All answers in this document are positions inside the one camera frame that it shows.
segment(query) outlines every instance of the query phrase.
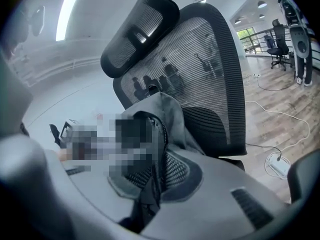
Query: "fluorescent light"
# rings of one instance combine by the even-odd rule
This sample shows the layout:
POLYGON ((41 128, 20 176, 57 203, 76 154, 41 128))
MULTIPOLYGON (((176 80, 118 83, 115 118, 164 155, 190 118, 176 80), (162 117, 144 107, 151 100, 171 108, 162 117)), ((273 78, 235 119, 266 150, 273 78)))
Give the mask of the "fluorescent light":
POLYGON ((75 5, 75 2, 76 0, 63 1, 60 15, 59 15, 59 20, 58 20, 58 26, 56 28, 56 36, 55 36, 56 41, 64 40, 66 37, 68 21, 71 15, 72 8, 75 5))
POLYGON ((265 1, 259 1, 258 2, 258 8, 263 8, 263 7, 266 7, 267 6, 267 3, 265 1))

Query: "wooden floor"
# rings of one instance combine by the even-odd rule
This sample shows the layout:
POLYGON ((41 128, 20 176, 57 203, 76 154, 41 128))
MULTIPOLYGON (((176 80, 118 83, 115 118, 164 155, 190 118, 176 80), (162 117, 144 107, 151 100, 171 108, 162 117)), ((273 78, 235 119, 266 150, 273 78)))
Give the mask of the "wooden floor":
MULTIPOLYGON (((270 69, 271 59, 249 57, 240 62, 242 75, 261 74, 259 84, 267 91, 258 87, 255 77, 243 80, 245 100, 256 101, 265 109, 279 111, 306 120, 310 125, 310 136, 298 145, 283 151, 283 156, 293 164, 309 152, 320 148, 320 76, 315 70, 312 75, 313 85, 305 87, 294 81, 294 72, 287 66, 287 71, 275 66, 270 69)), ((246 142, 260 146, 276 146, 280 150, 295 144, 308 134, 308 126, 302 121, 281 114, 265 112, 255 103, 246 103, 246 142)), ((239 156, 244 163, 246 172, 270 190, 274 191, 283 201, 290 201, 288 182, 271 177, 265 172, 267 156, 276 151, 270 148, 247 146, 248 155, 239 156)))

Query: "mesh headrest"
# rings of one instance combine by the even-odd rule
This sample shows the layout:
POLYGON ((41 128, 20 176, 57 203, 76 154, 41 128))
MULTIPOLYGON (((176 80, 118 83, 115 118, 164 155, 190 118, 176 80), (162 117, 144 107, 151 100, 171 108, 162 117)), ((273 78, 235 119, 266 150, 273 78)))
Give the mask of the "mesh headrest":
POLYGON ((102 53, 103 71, 121 77, 176 25, 179 13, 171 0, 138 0, 102 53))

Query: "chair seat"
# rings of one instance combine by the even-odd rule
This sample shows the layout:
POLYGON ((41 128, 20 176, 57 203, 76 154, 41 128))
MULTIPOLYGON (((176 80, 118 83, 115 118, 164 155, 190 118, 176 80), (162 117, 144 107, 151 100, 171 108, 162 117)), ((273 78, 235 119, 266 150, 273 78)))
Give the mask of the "chair seat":
POLYGON ((270 55, 284 55, 284 51, 278 47, 275 47, 275 48, 270 48, 268 50, 266 50, 266 52, 270 55))

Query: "black office chair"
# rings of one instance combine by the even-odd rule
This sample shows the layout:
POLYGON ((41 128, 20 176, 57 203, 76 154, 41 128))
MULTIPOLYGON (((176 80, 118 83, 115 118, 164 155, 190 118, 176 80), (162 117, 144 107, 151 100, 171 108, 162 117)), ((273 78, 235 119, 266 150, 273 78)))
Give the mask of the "black office chair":
POLYGON ((290 62, 284 60, 285 55, 288 55, 288 53, 289 53, 289 48, 286 44, 285 27, 283 24, 279 23, 278 19, 275 19, 272 22, 272 25, 273 25, 273 30, 274 30, 274 34, 275 34, 275 42, 276 42, 277 47, 270 48, 270 49, 266 50, 266 52, 270 55, 277 56, 278 60, 271 62, 271 69, 273 69, 275 65, 280 64, 280 65, 283 65, 284 71, 286 71, 285 64, 289 64, 291 68, 292 68, 292 64, 290 62))
POLYGON ((246 155, 242 74, 225 19, 208 3, 193 3, 179 11, 170 0, 161 0, 161 6, 153 1, 138 0, 101 56, 101 67, 114 78, 120 102, 127 109, 140 101, 134 95, 134 77, 143 83, 144 76, 158 81, 165 76, 169 86, 159 89, 179 102, 185 126, 207 156, 246 155), (128 26, 138 26, 146 35, 141 37, 128 26), (208 45, 218 51, 208 54, 208 45), (215 61, 221 74, 207 77, 195 54, 215 61))

